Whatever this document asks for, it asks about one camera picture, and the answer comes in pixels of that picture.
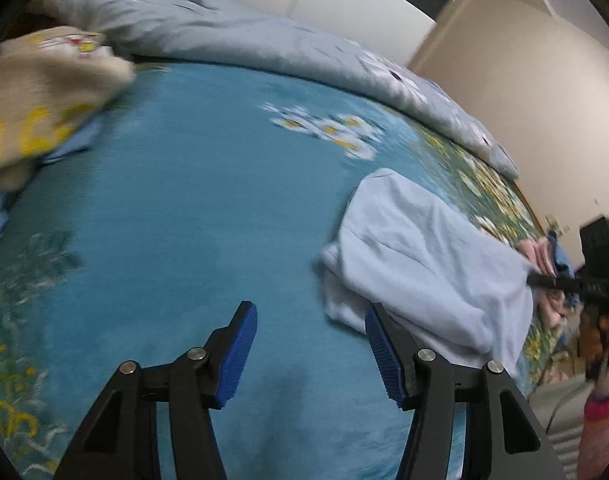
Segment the person's right hand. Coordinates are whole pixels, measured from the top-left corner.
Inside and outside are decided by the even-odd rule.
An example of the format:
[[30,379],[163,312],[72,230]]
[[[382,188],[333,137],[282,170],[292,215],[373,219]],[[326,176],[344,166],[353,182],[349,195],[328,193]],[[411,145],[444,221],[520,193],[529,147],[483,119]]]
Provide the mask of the person's right hand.
[[585,377],[593,382],[592,395],[609,398],[609,312],[586,306],[581,317],[581,353]]

